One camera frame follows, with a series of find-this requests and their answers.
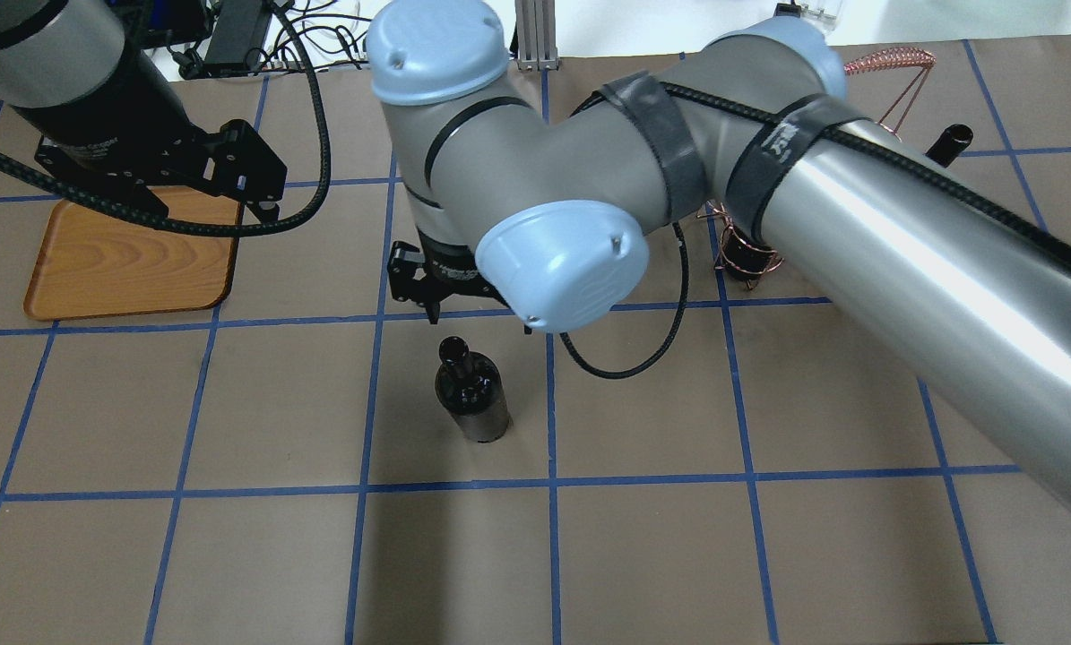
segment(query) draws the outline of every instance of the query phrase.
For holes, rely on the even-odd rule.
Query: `wooden board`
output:
[[[186,188],[153,189],[176,220],[236,224],[240,207]],[[60,200],[36,255],[32,319],[154,314],[216,306],[232,286],[236,240],[154,231]]]

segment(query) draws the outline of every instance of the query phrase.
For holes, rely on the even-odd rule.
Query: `light blue joint cap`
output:
[[[510,55],[481,0],[395,0],[367,31],[372,91],[393,106],[429,106],[482,90]]]
[[[650,252],[638,222],[606,201],[539,205],[492,227],[476,249],[483,278],[531,330],[577,330],[638,285]]]
[[[770,41],[781,42],[794,49],[799,57],[805,58],[818,74],[818,78],[821,78],[821,87],[827,94],[839,99],[846,98],[846,66],[842,62],[842,57],[826,44],[826,36],[814,29],[809,21],[794,16],[775,16],[746,29],[716,38],[711,45],[731,35],[761,35],[769,38]]]

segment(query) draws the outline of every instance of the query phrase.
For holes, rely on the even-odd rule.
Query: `blue object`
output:
[[[781,42],[794,49],[799,57],[805,58],[818,74],[818,78],[821,78],[821,87],[827,94],[839,99],[846,98],[846,66],[842,62],[842,57],[826,44],[826,36],[805,20],[793,16],[767,18],[746,29],[716,38],[711,45],[731,35],[761,35],[769,38],[770,41]]]
[[[568,199],[523,210],[492,227],[476,265],[537,331],[577,330],[627,298],[650,252],[629,212],[606,201]]]
[[[428,106],[481,90],[510,54],[481,0],[395,0],[367,31],[372,91],[393,106]]]

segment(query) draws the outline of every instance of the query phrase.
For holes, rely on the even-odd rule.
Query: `black bottle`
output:
[[[440,360],[436,396],[459,423],[464,436],[479,444],[502,437],[511,425],[511,414],[495,363],[467,350],[459,336],[448,336],[440,343]]]

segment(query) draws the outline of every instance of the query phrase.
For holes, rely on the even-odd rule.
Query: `black cable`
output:
[[[282,9],[275,3],[269,3],[269,8],[272,9],[273,15],[281,21],[281,26],[285,31],[289,33],[297,31],[292,26],[292,21],[288,19],[288,16],[285,16]],[[105,215],[117,218],[117,220],[129,222],[130,224],[155,228],[157,231],[182,232],[186,234],[186,236],[209,238],[247,238],[289,231],[289,229],[300,226],[311,220],[313,215],[316,215],[317,210],[321,208],[323,199],[327,197],[327,192],[329,192],[332,175],[332,152],[329,142],[329,131],[327,131],[323,100],[317,82],[316,71],[311,65],[308,50],[305,49],[302,42],[297,40],[293,42],[293,45],[297,48],[303,66],[305,66],[305,77],[308,78],[308,91],[311,93],[311,101],[313,101],[313,115],[316,119],[317,138],[319,139],[319,179],[316,183],[316,192],[311,196],[308,205],[305,205],[305,208],[302,208],[291,216],[261,224],[225,225],[182,222],[171,220],[171,218],[167,216],[157,216],[154,213],[138,210],[129,205],[122,205],[120,201],[106,199],[106,197],[102,197],[101,195],[93,195],[85,191],[85,189],[74,186],[72,183],[65,183],[64,181],[44,175],[44,172],[39,172],[34,168],[3,155],[2,152],[0,152],[0,171],[6,172],[10,177],[22,180],[25,183],[31,184],[31,186],[36,186],[48,193],[64,197],[73,201],[73,204],[82,205],[85,208],[96,210],[97,212],[105,213]]]
[[[702,106],[714,107],[714,109],[740,116],[750,121],[769,123],[769,125],[775,125],[775,123],[780,122],[780,118],[775,114],[757,109],[757,107],[745,106],[743,103],[723,99],[722,96],[708,94],[706,91],[692,90],[690,87],[672,85],[672,82],[662,82],[662,86],[665,87],[667,93],[672,96],[698,103]],[[990,220],[1001,224],[1009,231],[1017,234],[1024,240],[1038,246],[1042,252],[1050,254],[1065,270],[1071,273],[1071,245],[1062,240],[1058,240],[1058,238],[1054,238],[1049,232],[1042,231],[1042,229],[1024,220],[1024,218],[1019,216],[1017,213],[994,204],[993,200],[986,199],[985,196],[972,191],[972,189],[965,188],[962,183],[957,183],[957,181],[940,172],[930,170],[929,167],[924,167],[924,165],[908,159],[906,155],[901,155],[899,152],[890,150],[890,148],[863,139],[856,134],[848,134],[848,132],[839,130],[838,126],[823,130],[821,138],[892,165],[897,170],[907,172],[907,175],[920,180],[922,183],[929,184],[929,186],[937,189],[937,191],[945,193],[945,195],[962,201],[963,205],[977,210],[983,216],[989,216]]]
[[[652,366],[652,364],[658,363],[662,355],[665,355],[667,349],[670,348],[670,343],[674,343],[675,336],[678,335],[678,328],[682,326],[682,314],[687,311],[687,295],[690,290],[690,257],[687,255],[687,237],[682,234],[682,227],[679,227],[678,222],[670,225],[674,228],[675,238],[678,239],[678,257],[682,265],[682,286],[678,290],[678,309],[675,310],[675,317],[670,322],[670,331],[667,331],[666,340],[663,340],[662,346],[660,346],[654,354],[650,356],[645,362],[636,364],[636,366],[630,370],[622,370],[620,372],[608,372],[605,370],[600,370],[593,364],[588,363],[579,355],[579,350],[576,350],[575,344],[571,342],[571,336],[564,331],[559,334],[560,342],[563,342],[563,347],[568,348],[568,355],[571,355],[572,360],[574,360],[585,372],[592,374],[594,376],[601,377],[601,379],[629,379],[629,377],[635,376],[646,372],[647,369]]]

